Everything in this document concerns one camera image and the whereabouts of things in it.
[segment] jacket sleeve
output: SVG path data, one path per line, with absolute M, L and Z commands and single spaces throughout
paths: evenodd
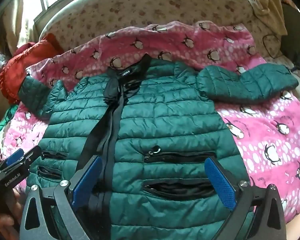
M 40 81 L 27 76 L 21 84 L 18 95 L 30 112 L 37 117 L 50 118 L 53 106 L 64 101 L 68 92 L 61 80 L 50 89 Z
M 207 66 L 197 76 L 197 88 L 214 101 L 258 104 L 282 90 L 298 86 L 284 65 L 261 64 L 241 75 L 218 66 Z

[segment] human hand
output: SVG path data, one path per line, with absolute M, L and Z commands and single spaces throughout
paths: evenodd
M 7 205 L 9 206 L 14 218 L 18 221 L 18 223 L 20 223 L 23 211 L 23 206 L 19 202 L 20 194 L 15 189 L 13 189 L 12 195 L 13 197 L 7 200 Z M 19 234 L 14 229 L 13 225 L 14 220 L 10 215 L 0 214 L 0 232 L 6 240 L 19 240 Z

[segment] beige towel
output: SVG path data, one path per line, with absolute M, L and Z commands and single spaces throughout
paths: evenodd
M 281 0 L 249 0 L 256 17 L 278 35 L 287 35 Z

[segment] green fabric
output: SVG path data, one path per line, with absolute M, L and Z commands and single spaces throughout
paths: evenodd
M 39 146 L 68 153 L 63 161 L 37 159 L 30 167 L 28 186 L 50 187 L 73 176 L 88 134 L 107 109 L 103 91 L 108 81 L 106 74 L 83 78 L 68 94 L 61 81 L 50 90 L 26 77 L 20 99 L 32 112 L 50 117 Z M 197 72 L 181 62 L 153 59 L 138 93 L 122 111 L 110 199 L 111 239 L 211 239 L 229 214 L 217 195 L 172 201 L 142 188 L 150 179 L 205 178 L 203 163 L 144 163 L 143 154 L 157 145 L 162 152 L 215 152 L 237 181 L 248 181 L 213 100 L 254 104 L 297 85 L 281 65 L 263 64 L 238 76 L 216 66 Z M 60 170 L 62 177 L 38 176 L 38 166 Z
M 12 105 L 6 111 L 4 117 L 0 121 L 0 132 L 7 125 L 7 123 L 10 122 L 10 120 L 14 117 L 14 114 L 16 113 L 17 109 L 18 109 L 18 105 Z

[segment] zippered pocket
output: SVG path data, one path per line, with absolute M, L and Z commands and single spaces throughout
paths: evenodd
M 42 151 L 43 159 L 54 159 L 54 160 L 66 160 L 67 153 L 64 152 L 50 152 L 50 151 Z
M 143 182 L 143 190 L 176 201 L 206 198 L 215 194 L 209 179 L 152 179 Z
M 62 172 L 49 167 L 38 166 L 38 175 L 47 179 L 60 180 Z
M 145 163 L 203 163 L 211 156 L 216 157 L 214 152 L 162 152 L 159 146 L 144 155 Z

